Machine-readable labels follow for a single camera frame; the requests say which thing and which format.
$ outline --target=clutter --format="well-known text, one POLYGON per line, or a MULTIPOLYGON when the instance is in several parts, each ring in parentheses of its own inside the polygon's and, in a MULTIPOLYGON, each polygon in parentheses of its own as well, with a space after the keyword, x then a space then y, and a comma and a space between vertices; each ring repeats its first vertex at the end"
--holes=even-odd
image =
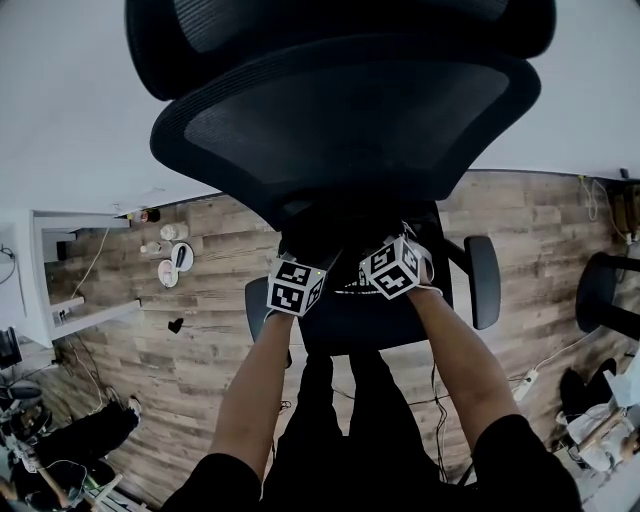
POLYGON ((140 247, 140 252, 149 258, 168 258, 171 256, 173 245, 171 242, 163 240, 162 242, 149 242, 140 247))
POLYGON ((180 332, 180 329, 182 329, 183 323, 183 318, 178 318, 175 322, 169 322, 169 330, 174 334, 178 334, 180 332))
POLYGON ((160 220, 160 210, 157 208, 147 208, 138 212, 129 213, 127 219, 134 223, 158 222, 160 220))
POLYGON ((158 279, 167 288, 178 284, 178 270, 171 260, 162 260, 158 265, 158 279))
POLYGON ((613 392, 616 403, 620 407, 631 407, 640 403, 640 361, 638 356, 633 358, 629 368, 622 375, 614 376, 611 372, 604 372, 604 376, 613 392))
POLYGON ((162 226, 160 237, 163 240, 184 240, 189 237, 189 226, 184 222, 162 226))
POLYGON ((186 272, 193 266, 193 249, 188 244, 176 244, 171 251, 171 261, 179 272, 186 272))

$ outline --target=power strip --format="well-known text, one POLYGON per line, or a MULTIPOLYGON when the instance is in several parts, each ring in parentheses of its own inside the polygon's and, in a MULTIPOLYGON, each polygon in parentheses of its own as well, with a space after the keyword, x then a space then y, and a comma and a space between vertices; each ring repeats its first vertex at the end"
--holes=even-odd
POLYGON ((513 390, 513 398, 515 398, 516 402, 520 402, 526 396, 535 381, 538 379, 538 375, 540 374, 534 368, 529 370, 529 372, 524 376, 520 385, 513 390))

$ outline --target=round white object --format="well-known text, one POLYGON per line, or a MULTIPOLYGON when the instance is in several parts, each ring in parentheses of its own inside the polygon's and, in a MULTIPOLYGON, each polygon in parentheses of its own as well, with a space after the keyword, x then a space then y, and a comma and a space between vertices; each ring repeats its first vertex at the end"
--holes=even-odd
POLYGON ((158 279, 167 288, 178 284, 178 271, 171 260, 162 260, 158 265, 158 279))
POLYGON ((173 250, 171 251, 171 261, 173 262, 174 266, 176 266, 176 269, 178 269, 179 272, 186 272, 191 267, 193 267, 193 249, 191 249, 189 244, 185 243, 174 245, 173 250), (184 255, 182 266, 178 268, 176 265, 178 264, 178 252, 180 251, 180 247, 185 247, 187 252, 184 255))
POLYGON ((189 237, 189 226, 184 222, 167 224, 160 230, 160 238, 163 240, 184 240, 189 237))

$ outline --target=black shirt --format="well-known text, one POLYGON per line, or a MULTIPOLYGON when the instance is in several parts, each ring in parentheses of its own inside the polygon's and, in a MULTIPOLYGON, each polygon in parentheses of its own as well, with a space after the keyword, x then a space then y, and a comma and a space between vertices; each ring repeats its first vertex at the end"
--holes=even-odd
POLYGON ((314 471, 311 479, 305 478, 304 468, 297 473, 292 471, 290 477, 280 479, 278 492, 270 489, 260 501, 261 484, 253 470, 234 457, 214 454, 202 459, 162 511, 384 504, 393 504, 396 509, 406 505, 424 510, 582 510, 571 475, 547 452, 522 416, 507 416, 490 425, 476 443, 473 461, 478 478, 476 489, 435 479, 418 481, 403 474, 399 465, 372 468, 368 464, 358 468, 357 464, 337 461, 333 467, 314 471))

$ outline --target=black cloth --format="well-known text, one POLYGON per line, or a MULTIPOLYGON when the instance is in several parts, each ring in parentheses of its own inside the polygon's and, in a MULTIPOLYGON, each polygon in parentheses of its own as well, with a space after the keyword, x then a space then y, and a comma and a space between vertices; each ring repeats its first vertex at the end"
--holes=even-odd
POLYGON ((607 359, 602 363, 586 385, 575 370, 569 369, 564 373, 560 381, 560 399, 562 400, 562 412, 568 422, 582 416, 594 405, 606 404, 611 400, 613 393, 604 376, 606 370, 609 370, 613 375, 616 374, 615 359, 607 359))
POLYGON ((332 406, 330 358, 309 356, 298 405, 278 443, 261 497, 257 475, 243 462, 208 455, 163 512, 242 506, 320 507, 390 504, 447 510, 581 510, 576 485, 519 415, 497 420, 473 454, 478 488, 444 484, 426 455, 420 431, 380 355, 351 355, 356 396, 349 436, 332 406))
MULTIPOLYGON (((51 476, 65 490, 78 488, 85 475, 84 469, 74 464, 59 461, 71 461, 85 468, 91 467, 118 448, 129 437, 138 425, 138 417, 131 409, 122 409, 115 402, 104 407, 100 412, 85 416, 64 428, 43 437, 34 447, 40 463, 49 467, 51 476)), ((54 510, 58 500, 44 479, 29 473, 21 461, 11 468, 11 480, 16 486, 18 498, 27 501, 29 496, 38 493, 32 503, 38 510, 54 510)))

